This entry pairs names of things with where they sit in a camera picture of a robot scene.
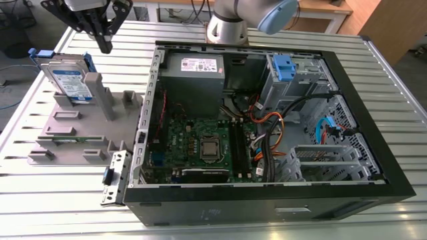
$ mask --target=green motherboard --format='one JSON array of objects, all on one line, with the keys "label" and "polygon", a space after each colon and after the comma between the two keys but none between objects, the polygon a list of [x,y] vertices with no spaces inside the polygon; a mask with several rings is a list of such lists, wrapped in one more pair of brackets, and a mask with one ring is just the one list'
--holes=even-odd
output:
[{"label": "green motherboard", "polygon": [[247,159],[243,163],[250,174],[235,174],[233,159],[231,122],[211,119],[171,119],[169,121],[167,144],[165,152],[151,153],[151,162],[155,166],[155,179],[158,184],[170,184],[178,181],[181,169],[222,169],[230,171],[230,183],[258,181],[251,167],[250,140],[255,132],[255,124],[242,123],[245,132],[245,151]]}]

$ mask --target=metal table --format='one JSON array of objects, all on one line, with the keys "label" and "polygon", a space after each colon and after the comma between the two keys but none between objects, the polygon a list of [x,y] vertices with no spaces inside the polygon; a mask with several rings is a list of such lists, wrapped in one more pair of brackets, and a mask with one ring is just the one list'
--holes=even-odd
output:
[{"label": "metal table", "polygon": [[[126,207],[101,207],[105,167],[27,164],[55,101],[39,74],[0,136],[0,237],[85,236],[85,239],[421,239],[427,236],[427,114],[374,45],[357,36],[251,29],[251,45],[335,51],[371,116],[390,144],[417,196],[378,206],[341,221],[145,227]],[[123,24],[111,54],[86,33],[71,29],[56,46],[93,54],[113,92],[145,94],[155,40],[205,42],[205,28],[170,23]]]}]

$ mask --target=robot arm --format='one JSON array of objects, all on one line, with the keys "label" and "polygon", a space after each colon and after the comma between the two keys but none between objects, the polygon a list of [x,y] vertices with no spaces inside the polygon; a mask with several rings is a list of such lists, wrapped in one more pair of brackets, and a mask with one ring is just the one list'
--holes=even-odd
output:
[{"label": "robot arm", "polygon": [[279,32],[298,9],[298,0],[215,0],[207,38],[217,44],[242,45],[247,22],[269,35]]},{"label": "robot arm", "polygon": [[[107,19],[113,2],[115,18]],[[101,51],[110,54],[113,37],[122,26],[133,0],[43,0],[42,6],[78,32],[86,31],[97,40]],[[298,0],[217,0],[214,17],[207,27],[207,38],[217,44],[242,45],[249,40],[247,22],[275,34],[298,8]]]},{"label": "robot arm", "polygon": [[[107,19],[107,8],[113,2],[115,18]],[[122,26],[130,11],[131,0],[44,0],[42,6],[78,32],[86,31],[97,40],[99,49],[110,54],[114,48],[113,37]]]}]

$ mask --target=power supply label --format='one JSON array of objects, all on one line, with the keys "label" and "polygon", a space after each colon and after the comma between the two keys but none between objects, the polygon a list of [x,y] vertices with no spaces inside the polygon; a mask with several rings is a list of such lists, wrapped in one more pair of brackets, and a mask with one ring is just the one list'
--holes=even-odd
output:
[{"label": "power supply label", "polygon": [[183,58],[181,61],[183,72],[218,72],[217,59]]},{"label": "power supply label", "polygon": [[83,75],[79,71],[54,70],[52,72],[60,88],[72,100],[89,101],[93,99],[91,91],[82,82]]}]

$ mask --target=cpu socket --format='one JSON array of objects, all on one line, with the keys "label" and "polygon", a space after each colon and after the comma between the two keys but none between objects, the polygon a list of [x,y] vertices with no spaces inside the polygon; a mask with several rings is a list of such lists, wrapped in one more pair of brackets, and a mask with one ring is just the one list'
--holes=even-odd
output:
[{"label": "cpu socket", "polygon": [[221,139],[215,135],[205,135],[201,137],[201,159],[213,164],[221,160]]}]

